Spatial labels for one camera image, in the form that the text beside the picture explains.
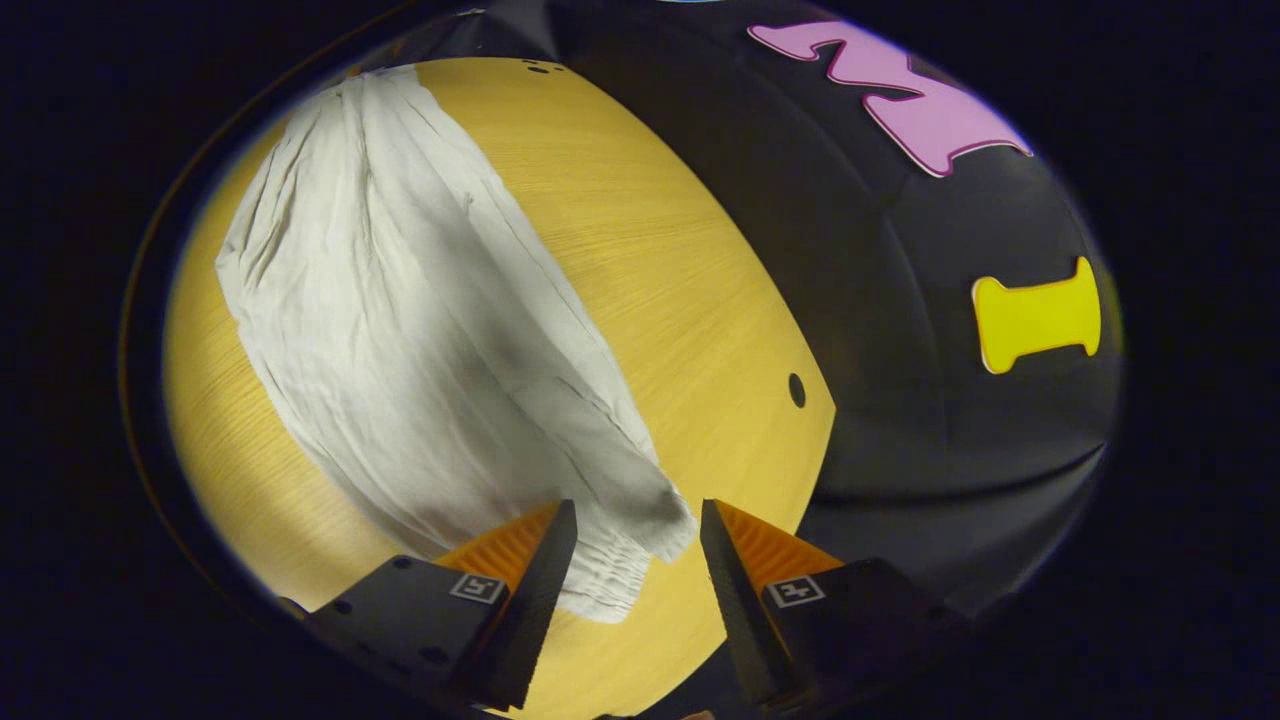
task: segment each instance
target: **wood grain surface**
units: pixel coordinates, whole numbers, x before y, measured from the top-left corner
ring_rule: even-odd
[[[717,497],[795,530],[835,406],[768,273],[701,182],[630,111],[553,63],[467,58],[417,73],[573,283],[695,514]],[[399,548],[284,430],[214,274],[282,127],[229,168],[193,228],[165,325],[164,387],[179,457],[214,527],[271,592],[314,610]],[[804,382],[803,409],[791,373]],[[695,543],[672,565],[650,564],[621,624],[557,611],[529,702],[512,715],[640,712],[723,637]]]

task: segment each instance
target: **dark background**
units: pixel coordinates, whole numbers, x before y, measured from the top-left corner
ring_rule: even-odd
[[[1133,357],[1119,459],[1075,537],[963,657],[854,716],[1275,716],[1275,18],[1244,3],[827,4],[965,81],[1062,172],[1111,259]],[[46,4],[5,23],[18,452],[0,714],[421,716],[291,655],[205,584],[133,471],[114,375],[132,256],[169,183],[253,94],[392,6]]]

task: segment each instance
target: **crumpled white towel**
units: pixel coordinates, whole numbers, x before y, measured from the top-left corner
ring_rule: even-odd
[[[297,109],[216,272],[285,428],[410,552],[572,498],[559,606],[617,623],[692,542],[603,336],[411,67]]]

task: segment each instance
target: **black dot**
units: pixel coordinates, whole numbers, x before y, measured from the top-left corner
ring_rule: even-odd
[[[449,653],[444,652],[438,647],[424,647],[417,651],[422,660],[430,662],[431,665],[444,665],[449,661]]]
[[[804,383],[800,382],[800,375],[791,373],[787,378],[787,386],[791,388],[791,401],[796,404],[796,407],[804,407]]]

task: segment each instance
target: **pink letter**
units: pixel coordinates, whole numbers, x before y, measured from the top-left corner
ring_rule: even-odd
[[[893,45],[845,22],[772,28],[751,26],[751,37],[797,60],[817,60],[818,47],[841,42],[827,77],[841,85],[893,87],[919,95],[890,100],[867,95],[863,105],[920,168],[951,174],[957,155],[991,145],[1012,145],[1030,155],[1009,123],[969,94],[911,72],[911,59]]]

